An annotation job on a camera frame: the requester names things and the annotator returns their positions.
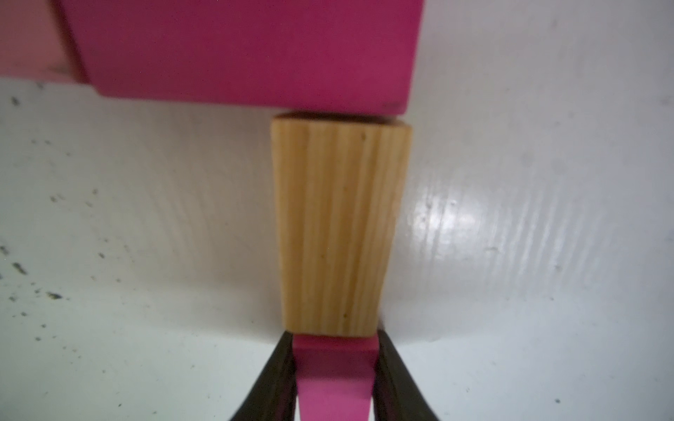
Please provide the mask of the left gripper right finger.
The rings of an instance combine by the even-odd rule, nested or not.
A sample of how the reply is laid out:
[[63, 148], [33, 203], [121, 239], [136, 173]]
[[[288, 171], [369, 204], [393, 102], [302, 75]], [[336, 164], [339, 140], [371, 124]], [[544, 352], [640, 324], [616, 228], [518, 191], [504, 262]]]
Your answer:
[[377, 338], [379, 351], [372, 396], [375, 420], [438, 421], [389, 335], [378, 330]]

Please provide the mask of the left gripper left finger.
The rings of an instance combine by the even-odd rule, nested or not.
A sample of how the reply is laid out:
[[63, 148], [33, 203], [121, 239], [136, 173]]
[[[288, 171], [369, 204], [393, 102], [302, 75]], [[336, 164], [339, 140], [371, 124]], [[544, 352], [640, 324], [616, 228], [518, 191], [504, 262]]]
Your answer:
[[298, 388], [293, 335], [285, 332], [231, 421], [293, 421]]

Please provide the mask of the magenta block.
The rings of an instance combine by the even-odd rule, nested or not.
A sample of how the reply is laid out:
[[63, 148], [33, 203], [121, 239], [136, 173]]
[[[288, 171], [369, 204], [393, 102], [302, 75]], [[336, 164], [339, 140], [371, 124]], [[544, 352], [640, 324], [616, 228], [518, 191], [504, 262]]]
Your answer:
[[423, 3], [63, 1], [104, 96], [400, 115]]
[[377, 337], [296, 335], [292, 350], [301, 420], [363, 421], [370, 417]]

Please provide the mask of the wooden block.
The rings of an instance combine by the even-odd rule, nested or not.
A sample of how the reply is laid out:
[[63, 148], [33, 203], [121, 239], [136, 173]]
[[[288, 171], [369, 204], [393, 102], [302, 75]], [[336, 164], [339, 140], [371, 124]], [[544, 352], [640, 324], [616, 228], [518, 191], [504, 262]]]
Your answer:
[[282, 114], [271, 124], [284, 328], [377, 331], [412, 128], [396, 119]]

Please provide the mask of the light pink block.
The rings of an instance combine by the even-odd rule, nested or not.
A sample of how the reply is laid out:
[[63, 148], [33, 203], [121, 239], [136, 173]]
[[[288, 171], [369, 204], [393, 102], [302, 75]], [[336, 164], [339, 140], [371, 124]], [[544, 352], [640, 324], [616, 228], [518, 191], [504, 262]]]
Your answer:
[[1, 0], [1, 75], [88, 82], [59, 1]]

